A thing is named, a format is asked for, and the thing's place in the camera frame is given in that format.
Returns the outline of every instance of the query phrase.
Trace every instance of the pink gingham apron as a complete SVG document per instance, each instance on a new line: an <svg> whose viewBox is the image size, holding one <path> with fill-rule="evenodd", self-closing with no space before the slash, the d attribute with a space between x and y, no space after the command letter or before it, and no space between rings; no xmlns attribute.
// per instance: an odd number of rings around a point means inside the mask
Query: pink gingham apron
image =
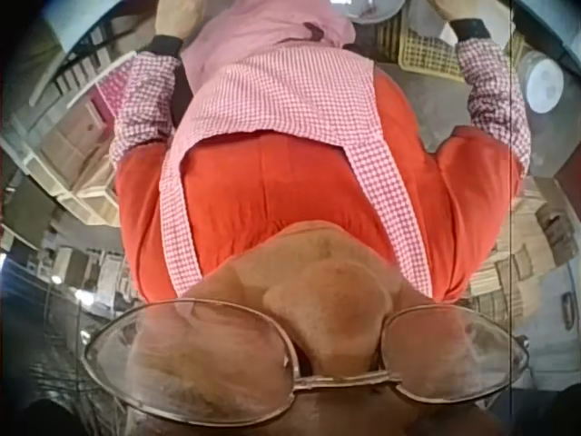
<svg viewBox="0 0 581 436"><path fill-rule="evenodd" d="M163 252L178 296L202 279L183 193L182 159L204 139L258 130L342 148L383 223L400 270L431 297L418 222L383 138L374 65L322 45L279 45L224 66L194 96L166 154L160 181Z"/></svg>

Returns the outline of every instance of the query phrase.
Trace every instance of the eyeglass frame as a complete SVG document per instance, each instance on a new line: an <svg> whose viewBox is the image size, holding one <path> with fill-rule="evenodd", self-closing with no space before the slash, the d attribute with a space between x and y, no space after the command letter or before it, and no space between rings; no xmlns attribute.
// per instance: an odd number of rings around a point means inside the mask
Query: eyeglass frame
<svg viewBox="0 0 581 436"><path fill-rule="evenodd" d="M157 409L153 406L148 406L143 401L137 401L136 399L131 398L130 395L128 395L125 392L121 391L120 389L116 388L114 386L114 384L112 384L110 386L108 383L104 383L100 380L100 377L96 375L95 371L92 368L91 363L89 362L88 354L89 354L90 350L92 349L92 347L94 346L94 344L99 340L99 338L105 332L108 332L116 323L120 322L121 320L123 320L125 318L129 318L130 316L132 316L136 312L147 310L147 308L149 308L149 307L161 306L161 305L170 305L170 304L176 304L176 303L182 303L182 302L184 302L184 303L189 302L189 303L213 304L216 306L225 306L225 307L229 307L232 309L243 310L245 312L249 312L249 313L252 313L254 315L259 316L260 318L265 320L268 324L273 326L274 329L276 330L276 332L279 334L280 338L282 339L282 342L286 348L286 352L288 353L287 357L289 358L290 363L292 364L293 384L292 384L292 390L289 392L289 398L288 398L287 402L284 405L281 405L275 411L272 411L271 413L267 413L263 417L260 417L259 419L254 419L251 421L232 421L232 422L225 422L225 423L210 423L210 422L204 422L204 421L193 421L189 418L186 418L186 415L180 415L177 413L161 411L160 409ZM451 309L451 310L454 310L457 312L464 312L464 313L470 313L472 315L476 315L478 318L481 318L484 321L486 321L488 324L490 324L490 326L495 327L496 329L500 330L502 333L504 333L506 336L508 336L509 339L514 341L520 347L521 351L525 355L525 361L524 361L524 364L522 365L523 371L525 371L526 368L528 368L529 360L530 360L530 355L528 353L528 350L510 332L507 332L505 329L503 329L496 322L489 320L489 318L482 315L481 313L478 313L476 311L472 311L468 308L454 306L454 305L422 304L422 305L410 307L408 309L404 309L403 311L399 311L399 312L392 314L390 317L387 317L382 323L381 335L379 338L379 346L381 347L381 344L383 343L383 341L385 339L385 334L389 330L389 326L394 321L396 321L399 317L401 317L405 314L411 313L411 312L419 312L422 310L442 309L442 308ZM383 352L380 355L381 355L380 356L381 357L380 364L381 364L381 366L385 367ZM137 411L140 411L142 413L151 415L155 418L161 418L161 419L164 419L167 421L174 421L174 422L179 422L182 424L189 424L192 426L199 426L199 427L206 427L206 428L244 428L244 427L250 427L253 425L263 424L264 422L271 421L271 420L274 420L275 418L280 417L286 411L288 411L292 407L292 404L295 402L298 394L310 392L310 391L326 391L326 390L341 389L341 388L357 388L357 387L367 387L367 386L393 385L394 389L396 389L399 393L404 395L409 400L412 400L412 401L415 401L415 402L418 402L421 404L452 405L452 404L463 404L463 403L469 403L469 402L475 402L475 401L482 400L488 396L494 395L496 393L499 393L499 392L505 390L508 386L510 386L513 383L511 381L512 378L508 377L508 381L506 383L503 383L501 386L492 387L492 388L480 393L479 395L475 396L474 398L469 398L469 399L460 400L460 401L447 401L447 400L431 400L428 398L420 397L418 395L415 395L415 394L403 389L401 387L401 383L403 383L402 377L394 372L389 372L388 370L376 370L376 371L372 371L372 372L366 372L366 373L361 374L361 375L344 377L344 378L327 377L327 376L319 376L319 375L301 377L300 376L299 357L296 353L295 345L292 343L292 340L291 340L291 337L289 336L289 334L274 319L272 319L270 316L268 316L262 312L255 311L251 308L248 308L248 307L236 304L236 303L220 302L217 300L198 299L198 298L182 298L182 299L178 299L178 300L165 300L162 302L153 302L153 303L145 304L143 306L135 307L135 308L131 309L130 311L125 312L119 318L116 318L116 319L108 322L102 329L100 329L97 332L97 334L95 334L91 337L91 340L86 344L86 346L84 348L84 353L83 353L83 356L81 358L81 361L83 363L85 370L88 372L88 374L91 376L91 378L99 386L101 386L105 391L109 392L113 397L118 399L120 402L126 404L127 406L129 406Z"/></svg>

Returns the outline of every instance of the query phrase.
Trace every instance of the white bucket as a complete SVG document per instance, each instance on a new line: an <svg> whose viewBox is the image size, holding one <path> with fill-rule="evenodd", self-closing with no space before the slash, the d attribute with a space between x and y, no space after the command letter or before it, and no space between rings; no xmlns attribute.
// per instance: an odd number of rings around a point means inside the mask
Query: white bucket
<svg viewBox="0 0 581 436"><path fill-rule="evenodd" d="M544 54L531 51L518 64L518 80L525 100L537 114L546 114L559 103L565 77L559 65Z"/></svg>

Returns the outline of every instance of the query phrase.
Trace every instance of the ceiling light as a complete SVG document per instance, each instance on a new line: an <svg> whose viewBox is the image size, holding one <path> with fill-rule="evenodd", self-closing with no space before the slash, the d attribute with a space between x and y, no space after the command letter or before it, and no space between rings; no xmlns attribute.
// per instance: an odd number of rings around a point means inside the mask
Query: ceiling light
<svg viewBox="0 0 581 436"><path fill-rule="evenodd" d="M92 306L94 303L94 294L92 292L77 289L74 297L84 306Z"/></svg>

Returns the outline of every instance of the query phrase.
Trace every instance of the red shirt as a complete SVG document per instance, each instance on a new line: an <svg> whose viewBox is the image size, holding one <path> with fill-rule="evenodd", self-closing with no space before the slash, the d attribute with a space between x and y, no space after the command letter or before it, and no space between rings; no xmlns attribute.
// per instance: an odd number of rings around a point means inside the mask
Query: red shirt
<svg viewBox="0 0 581 436"><path fill-rule="evenodd" d="M437 302L455 301L494 246L520 184L509 148L460 127L428 154L403 93L375 81L384 137L398 166L426 247ZM166 144L142 145L121 161L116 180L123 244L135 282L150 302L175 298L165 266L159 180ZM193 148L182 165L193 240L205 275L299 222L335 223L395 262L376 212L343 152L285 134L223 135Z"/></svg>

